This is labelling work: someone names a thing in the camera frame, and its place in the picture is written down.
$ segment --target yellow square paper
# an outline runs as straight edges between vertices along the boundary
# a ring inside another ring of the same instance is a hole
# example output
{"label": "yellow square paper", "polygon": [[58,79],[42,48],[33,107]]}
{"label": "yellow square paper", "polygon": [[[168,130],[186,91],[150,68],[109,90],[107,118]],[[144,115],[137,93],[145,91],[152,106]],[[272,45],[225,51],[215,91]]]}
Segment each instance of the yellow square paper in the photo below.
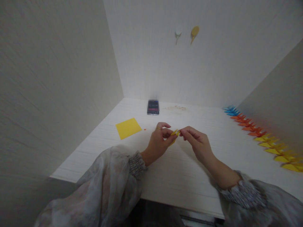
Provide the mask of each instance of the yellow square paper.
{"label": "yellow square paper", "polygon": [[135,118],[116,124],[116,127],[121,140],[142,130]]}

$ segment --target white wall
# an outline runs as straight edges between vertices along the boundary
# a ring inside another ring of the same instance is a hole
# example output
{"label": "white wall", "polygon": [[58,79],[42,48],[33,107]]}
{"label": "white wall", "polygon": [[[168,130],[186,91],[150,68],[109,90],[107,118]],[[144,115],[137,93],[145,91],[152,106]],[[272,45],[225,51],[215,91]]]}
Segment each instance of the white wall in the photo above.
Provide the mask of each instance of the white wall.
{"label": "white wall", "polygon": [[303,39],[239,109],[303,155]]}
{"label": "white wall", "polygon": [[31,226],[36,190],[123,92],[102,1],[1,1],[0,21],[0,218]]}
{"label": "white wall", "polygon": [[[125,97],[240,104],[303,37],[303,3],[104,0]],[[176,24],[183,33],[175,45]],[[200,32],[190,46],[191,29]]]}

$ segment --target sleeve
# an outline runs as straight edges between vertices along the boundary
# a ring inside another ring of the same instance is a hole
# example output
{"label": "sleeve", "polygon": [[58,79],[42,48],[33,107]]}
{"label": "sleeve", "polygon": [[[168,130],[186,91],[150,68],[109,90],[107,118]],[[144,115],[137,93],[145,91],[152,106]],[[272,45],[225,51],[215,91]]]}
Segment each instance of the sleeve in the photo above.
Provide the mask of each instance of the sleeve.
{"label": "sleeve", "polygon": [[280,187],[250,180],[236,171],[242,180],[220,192],[225,226],[303,226],[303,203]]}
{"label": "sleeve", "polygon": [[114,226],[123,222],[140,199],[140,176],[146,170],[139,152],[103,151],[65,199],[51,201],[35,226]]}

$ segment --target phone screen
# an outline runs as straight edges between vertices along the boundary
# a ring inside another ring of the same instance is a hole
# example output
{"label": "phone screen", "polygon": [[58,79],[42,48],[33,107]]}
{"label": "phone screen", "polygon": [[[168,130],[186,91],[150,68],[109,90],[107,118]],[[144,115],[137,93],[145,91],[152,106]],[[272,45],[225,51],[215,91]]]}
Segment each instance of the phone screen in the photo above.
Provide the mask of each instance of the phone screen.
{"label": "phone screen", "polygon": [[147,114],[158,115],[159,112],[159,101],[157,99],[150,99],[147,104]]}

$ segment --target white desk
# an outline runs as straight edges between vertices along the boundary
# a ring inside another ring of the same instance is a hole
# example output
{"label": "white desk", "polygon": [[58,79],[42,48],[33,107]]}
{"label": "white desk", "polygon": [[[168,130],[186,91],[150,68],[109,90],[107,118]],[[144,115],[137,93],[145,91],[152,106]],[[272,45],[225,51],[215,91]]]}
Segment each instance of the white desk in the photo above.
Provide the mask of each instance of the white desk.
{"label": "white desk", "polygon": [[[51,175],[77,180],[105,149],[123,144],[143,151],[158,122],[172,130],[192,126],[208,135],[214,154],[251,178],[277,185],[303,201],[303,174],[280,168],[274,155],[257,145],[222,109],[160,102],[160,115],[146,114],[147,100],[124,98]],[[116,124],[135,118],[142,131],[120,140]],[[223,217],[217,191],[190,144],[178,138],[144,174],[142,198]]]}

